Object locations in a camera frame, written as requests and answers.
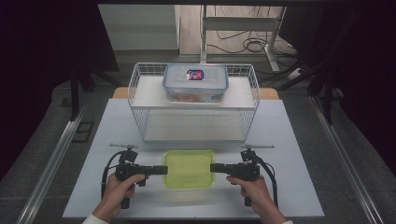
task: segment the yellow container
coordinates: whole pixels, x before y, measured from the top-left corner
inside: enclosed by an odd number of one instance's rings
[[[163,155],[168,174],[163,182],[169,189],[207,189],[215,176],[210,164],[215,162],[215,152],[206,150],[169,150]]]

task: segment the white wire basket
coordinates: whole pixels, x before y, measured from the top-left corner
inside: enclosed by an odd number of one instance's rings
[[[173,104],[162,86],[168,63],[137,63],[128,103],[144,141],[245,142],[260,102],[251,64],[224,64],[229,89],[219,105]]]

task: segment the wooden floor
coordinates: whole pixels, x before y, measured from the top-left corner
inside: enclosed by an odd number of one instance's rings
[[[270,17],[274,18],[279,13],[281,7],[207,7],[207,16],[226,16],[226,17]],[[200,54],[201,47],[201,30],[202,26],[200,18],[202,18],[204,10],[201,6],[180,6],[180,54]],[[208,31],[206,34],[207,45],[214,45],[221,49],[225,49],[230,52],[236,52],[244,49],[244,41],[250,37],[256,37],[261,39],[268,39],[271,32],[245,32],[235,37],[225,38],[227,36],[240,34],[239,31]],[[287,43],[280,37],[276,39],[276,48],[285,51],[292,51],[292,48],[288,48]],[[254,50],[261,49],[260,45],[251,45]],[[229,54],[223,50],[207,47],[207,54]],[[239,54],[265,54],[262,50],[258,53],[244,50]]]

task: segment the hand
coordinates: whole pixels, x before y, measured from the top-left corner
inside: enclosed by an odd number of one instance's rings
[[[134,197],[135,184],[146,177],[133,175],[124,181],[119,181],[114,174],[107,180],[105,194],[102,201],[93,211],[93,215],[108,223],[120,212],[122,200]]]
[[[287,221],[271,199],[262,175],[255,181],[245,181],[230,175],[227,180],[241,186],[242,197],[251,199],[251,208],[262,218],[263,223],[278,224]]]

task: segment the green plastic container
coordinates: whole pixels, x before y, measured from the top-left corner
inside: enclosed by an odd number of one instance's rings
[[[207,189],[215,176],[210,164],[215,162],[215,152],[206,150],[169,150],[163,155],[168,174],[163,182],[169,189]]]

